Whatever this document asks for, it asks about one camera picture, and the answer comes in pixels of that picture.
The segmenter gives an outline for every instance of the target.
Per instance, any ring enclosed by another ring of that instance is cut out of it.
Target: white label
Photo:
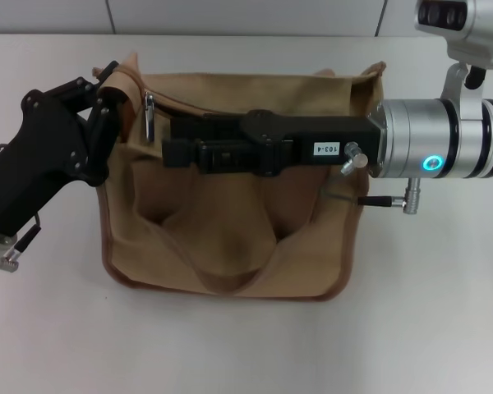
[[[314,156],[339,156],[339,142],[315,142]]]

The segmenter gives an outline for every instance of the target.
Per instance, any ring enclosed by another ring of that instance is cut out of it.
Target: zipper pull
[[[146,139],[148,142],[155,141],[155,123],[154,123],[154,96],[150,92],[145,94],[145,124],[146,124]]]

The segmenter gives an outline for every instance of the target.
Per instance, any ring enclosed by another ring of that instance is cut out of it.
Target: canvas bag
[[[103,261],[136,288],[239,297],[328,300],[347,284],[362,208],[332,199],[367,195],[357,171],[332,185],[339,167],[290,167],[274,178],[202,175],[165,168],[169,115],[156,111],[145,138],[146,91],[166,108],[201,116],[268,109],[289,116],[365,116],[383,97],[383,62],[361,76],[142,75],[131,55],[103,87],[120,89],[123,130],[98,188]]]

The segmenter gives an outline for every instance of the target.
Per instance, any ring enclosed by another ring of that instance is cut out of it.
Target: white table
[[[440,96],[451,64],[427,38],[0,36],[0,142],[27,91],[132,50],[145,72],[354,74],[384,60],[386,96],[405,99]],[[493,394],[493,180],[422,187],[417,217],[366,209],[347,289],[311,305],[118,285],[101,264],[94,190],[67,186],[19,272],[0,273],[0,394]]]

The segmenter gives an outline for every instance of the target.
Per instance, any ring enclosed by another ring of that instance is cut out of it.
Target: white background
[[[416,0],[0,0],[0,33],[421,35]]]
[[[131,50],[147,72],[355,74],[384,60],[390,99],[438,97],[451,64],[428,38],[0,36],[0,142],[27,91]],[[403,188],[373,181],[371,193]],[[118,285],[101,264],[95,192],[69,185],[19,272],[0,273],[0,394],[493,394],[493,180],[422,188],[416,217],[365,210],[340,296],[295,304]]]

